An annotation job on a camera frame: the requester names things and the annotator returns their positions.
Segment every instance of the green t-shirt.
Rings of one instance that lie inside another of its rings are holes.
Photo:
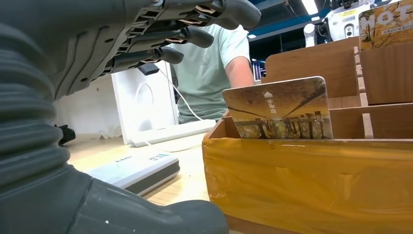
[[[241,26],[227,30],[218,25],[202,27],[215,40],[209,48],[193,44],[172,44],[171,48],[184,54],[184,60],[173,65],[178,78],[178,90],[194,113],[202,119],[219,120],[226,111],[222,91],[230,88],[225,68],[236,57],[249,60],[248,32]],[[179,122],[198,119],[190,112],[182,98],[178,100]]]

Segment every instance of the card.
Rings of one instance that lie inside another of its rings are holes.
[[[223,96],[241,138],[333,138],[322,77],[227,89]]]
[[[360,50],[413,41],[413,0],[403,0],[364,11],[358,16]]]

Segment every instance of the ceiling light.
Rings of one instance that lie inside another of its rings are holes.
[[[307,10],[307,13],[309,15],[314,15],[319,12],[314,0],[301,0],[301,1],[302,1],[302,4],[304,4],[304,7]]]

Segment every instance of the person's arm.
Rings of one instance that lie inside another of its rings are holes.
[[[231,88],[255,84],[249,62],[248,32],[242,26],[235,30],[222,29],[218,36],[221,60]]]
[[[231,88],[251,86],[255,84],[250,63],[245,57],[234,58],[225,68]]]

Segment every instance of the ceiling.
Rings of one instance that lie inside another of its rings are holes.
[[[312,17],[321,19],[330,11],[329,0],[315,0],[319,13],[309,16],[301,0],[249,0],[261,10],[259,24],[248,29],[257,37],[250,41],[304,27]]]

